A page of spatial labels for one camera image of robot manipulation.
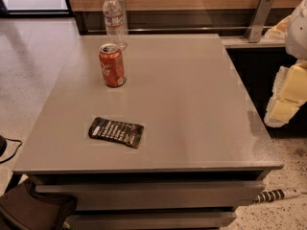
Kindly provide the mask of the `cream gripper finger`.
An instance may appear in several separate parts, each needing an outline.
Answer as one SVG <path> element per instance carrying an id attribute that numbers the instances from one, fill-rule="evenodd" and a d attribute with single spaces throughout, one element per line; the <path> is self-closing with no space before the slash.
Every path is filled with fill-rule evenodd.
<path id="1" fill-rule="evenodd" d="M 290 16 L 288 15 L 287 17 L 280 20 L 275 26 L 267 30 L 265 33 L 265 38 L 284 40 L 289 21 Z"/>
<path id="2" fill-rule="evenodd" d="M 290 68 L 277 72 L 264 122 L 268 127 L 282 127 L 307 102 L 307 61 L 298 60 Z"/>

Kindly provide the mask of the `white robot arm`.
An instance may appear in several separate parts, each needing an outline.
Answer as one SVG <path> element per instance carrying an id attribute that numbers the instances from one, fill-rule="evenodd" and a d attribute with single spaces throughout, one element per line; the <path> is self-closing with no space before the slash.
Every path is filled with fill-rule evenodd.
<path id="1" fill-rule="evenodd" d="M 296 63 L 290 68 L 281 66 L 276 73 L 264 118 L 268 127 L 288 124 L 307 103 L 307 0 L 302 0 L 289 17 L 285 48 Z"/>

